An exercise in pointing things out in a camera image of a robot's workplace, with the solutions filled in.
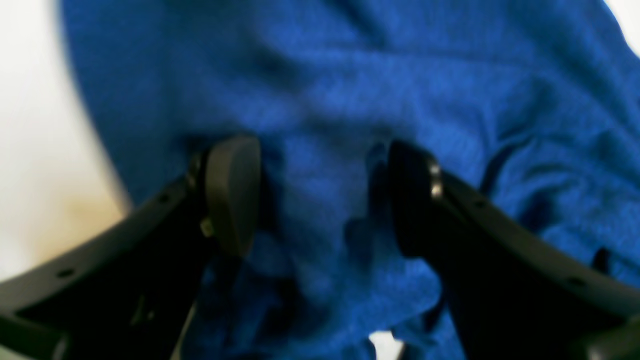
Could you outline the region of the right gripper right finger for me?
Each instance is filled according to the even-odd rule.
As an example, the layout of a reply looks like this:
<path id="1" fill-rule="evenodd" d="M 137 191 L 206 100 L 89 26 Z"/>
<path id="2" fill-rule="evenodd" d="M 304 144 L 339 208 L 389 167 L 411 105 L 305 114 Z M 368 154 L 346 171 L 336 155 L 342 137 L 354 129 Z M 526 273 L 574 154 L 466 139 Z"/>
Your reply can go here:
<path id="1" fill-rule="evenodd" d="M 427 151 L 395 140 L 391 212 L 404 256 L 439 276 L 469 360 L 637 360 L 639 292 L 537 239 Z"/>

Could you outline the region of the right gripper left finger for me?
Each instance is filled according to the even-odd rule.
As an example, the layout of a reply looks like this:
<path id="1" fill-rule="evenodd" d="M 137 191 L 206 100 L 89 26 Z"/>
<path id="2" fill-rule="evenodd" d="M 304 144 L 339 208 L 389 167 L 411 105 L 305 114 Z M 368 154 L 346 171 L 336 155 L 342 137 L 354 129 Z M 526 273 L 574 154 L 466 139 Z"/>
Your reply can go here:
<path id="1" fill-rule="evenodd" d="M 234 136 L 86 243 L 2 281 L 1 346 L 30 360 L 169 360 L 215 255 L 258 226 L 261 145 Z"/>

